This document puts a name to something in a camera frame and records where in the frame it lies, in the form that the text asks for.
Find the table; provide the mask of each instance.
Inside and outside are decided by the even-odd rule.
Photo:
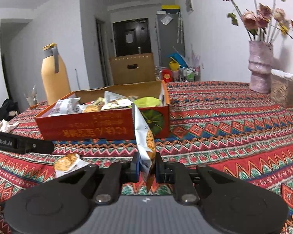
[[[164,161],[188,167],[207,163],[252,184],[269,189],[287,202],[289,218],[284,233],[293,233],[293,112],[257,94],[246,83],[170,83],[171,136],[156,139]],[[34,116],[46,108],[42,103],[11,122],[21,136],[41,138]],[[53,163],[76,152],[100,167],[130,160],[135,141],[89,140],[54,142],[52,155],[18,155],[0,151],[0,233],[10,233],[4,221],[5,201],[20,190],[54,179]],[[146,194],[144,182],[125,184],[123,194]],[[171,194],[169,185],[153,183],[154,195]]]

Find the cracker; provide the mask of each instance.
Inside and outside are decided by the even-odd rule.
[[[77,160],[76,153],[69,153],[66,155],[66,157],[68,157],[72,163],[75,163]]]
[[[156,153],[156,149],[155,149],[155,142],[154,142],[154,137],[153,137],[153,133],[151,130],[149,130],[147,132],[147,136],[146,136],[146,144],[147,147],[152,150],[152,152],[147,152],[148,156],[150,157],[150,159],[152,160],[155,157],[155,153]]]
[[[97,105],[89,105],[86,107],[85,110],[83,110],[83,113],[93,113],[93,112],[98,112],[100,110],[101,108]]]
[[[68,171],[73,163],[67,156],[61,157],[54,163],[54,169],[57,171]]]

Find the dark door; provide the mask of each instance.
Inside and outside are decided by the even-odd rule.
[[[99,44],[99,54],[100,54],[100,62],[101,62],[101,69],[102,69],[102,76],[103,76],[103,83],[104,86],[109,86],[109,80],[106,70],[106,57],[104,52],[104,22],[96,18],[96,33],[98,37],[98,44]]]
[[[1,61],[2,61],[2,70],[3,70],[3,76],[4,76],[6,91],[8,92],[9,99],[12,99],[12,94],[11,94],[11,89],[10,89],[10,85],[9,85],[9,81],[8,81],[8,76],[6,74],[6,65],[5,65],[4,55],[1,56]]]
[[[151,53],[147,18],[113,24],[116,56]]]

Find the cardboard box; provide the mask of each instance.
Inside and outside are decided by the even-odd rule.
[[[114,84],[155,81],[153,53],[110,58]]]
[[[96,90],[71,92],[66,98],[80,97],[80,103],[104,97],[104,91],[123,96],[137,95],[156,97],[163,106],[141,108],[155,138],[169,137],[169,95],[164,81],[113,85]],[[134,140],[135,132],[131,108],[105,110],[94,113],[77,113],[61,116],[49,116],[55,103],[35,116],[38,128],[45,140],[50,141],[84,141],[86,139],[104,138],[107,140]]]

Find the refrigerator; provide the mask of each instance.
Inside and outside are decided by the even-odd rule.
[[[172,17],[172,20],[169,24],[164,25],[161,20],[167,15]],[[181,29],[179,34],[179,43],[177,43],[178,14],[158,14],[156,15],[155,25],[160,66],[169,68],[169,63],[171,61],[171,58],[169,57],[170,54],[175,53],[177,50],[179,54],[185,56],[184,39],[181,43]]]

